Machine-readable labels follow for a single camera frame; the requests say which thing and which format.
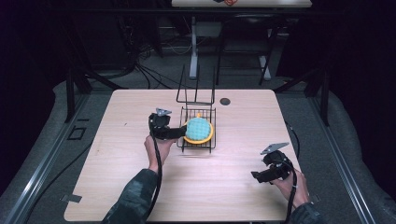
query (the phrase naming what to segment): person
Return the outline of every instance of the person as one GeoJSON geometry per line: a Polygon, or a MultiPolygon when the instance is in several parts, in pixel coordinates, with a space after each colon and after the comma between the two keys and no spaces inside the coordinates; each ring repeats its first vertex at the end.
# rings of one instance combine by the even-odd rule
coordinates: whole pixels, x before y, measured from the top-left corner
{"type": "MultiPolygon", "coordinates": [[[[169,155],[170,147],[177,139],[160,140],[157,139],[157,146],[160,151],[161,162],[164,165],[169,155]]],[[[151,199],[157,186],[158,162],[155,155],[155,146],[152,137],[146,137],[144,143],[148,153],[148,168],[142,169],[123,189],[121,196],[110,208],[102,223],[134,223],[143,224],[149,217],[151,199]]],[[[308,189],[304,175],[296,170],[298,188],[293,200],[295,210],[291,214],[291,222],[294,224],[321,224],[323,217],[309,201],[308,189]]],[[[291,173],[284,180],[273,180],[272,184],[277,186],[283,196],[288,199],[292,187],[291,173]]]]}

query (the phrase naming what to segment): gray floor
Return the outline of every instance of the gray floor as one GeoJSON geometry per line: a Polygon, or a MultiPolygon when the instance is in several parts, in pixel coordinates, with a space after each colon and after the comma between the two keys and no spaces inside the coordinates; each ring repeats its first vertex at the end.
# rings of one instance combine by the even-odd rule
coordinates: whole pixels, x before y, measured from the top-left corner
{"type": "MultiPolygon", "coordinates": [[[[277,40],[274,58],[270,64],[272,74],[276,73],[284,41],[284,37],[277,40]]],[[[213,54],[215,42],[216,40],[206,39],[200,46],[199,64],[202,88],[209,88],[211,85],[210,81],[216,62],[216,56],[213,54]]],[[[191,54],[190,52],[179,54],[174,50],[176,49],[166,49],[163,58],[151,53],[149,58],[140,61],[146,67],[162,74],[163,77],[160,77],[152,73],[172,88],[177,87],[183,64],[186,65],[188,73],[191,54]]],[[[149,79],[152,89],[163,88],[161,85],[157,86],[157,82],[153,78],[149,77],[149,79]]],[[[224,76],[221,77],[217,88],[272,90],[282,85],[287,78],[273,77],[271,81],[264,82],[262,86],[258,85],[259,79],[260,76],[254,74],[252,76],[224,76]]],[[[148,87],[146,79],[137,71],[133,71],[128,76],[111,80],[130,89],[146,89],[148,87]]],[[[61,83],[54,89],[57,98],[51,116],[22,168],[1,196],[0,223],[5,223],[7,218],[11,218],[10,215],[18,214],[21,210],[18,205],[25,202],[21,198],[23,190],[28,186],[29,180],[34,176],[40,162],[50,151],[55,147],[59,149],[59,153],[53,156],[49,172],[43,176],[45,181],[42,186],[39,186],[40,190],[48,186],[49,182],[92,141],[111,96],[111,91],[101,83],[92,80],[92,85],[94,90],[89,96],[77,93],[80,103],[79,111],[70,124],[64,124],[66,116],[65,84],[61,83]],[[73,127],[85,129],[80,140],[67,140],[67,138],[73,137],[69,136],[73,127]]],[[[394,201],[376,185],[370,172],[361,161],[359,139],[341,102],[331,94],[329,106],[331,125],[329,128],[324,127],[318,118],[318,100],[305,98],[302,93],[303,89],[304,83],[301,83],[285,93],[278,94],[277,99],[285,121],[293,127],[300,140],[299,163],[308,179],[311,194],[317,194],[320,198],[320,202],[317,203],[320,213],[329,223],[375,223],[375,221],[376,223],[396,223],[394,201]],[[342,163],[340,165],[337,149],[341,151],[341,159],[345,160],[346,167],[342,163]],[[346,174],[348,172],[354,177],[352,183],[350,179],[345,178],[345,176],[348,177],[346,174]],[[370,213],[363,214],[362,217],[357,207],[365,205],[364,203],[367,204],[367,211],[370,213]]],[[[290,138],[294,147],[297,148],[296,139],[291,132],[290,138]]],[[[35,205],[35,210],[29,217],[29,223],[67,223],[63,219],[67,203],[60,199],[64,195],[72,193],[85,156],[86,153],[83,153],[50,185],[35,205]]]]}

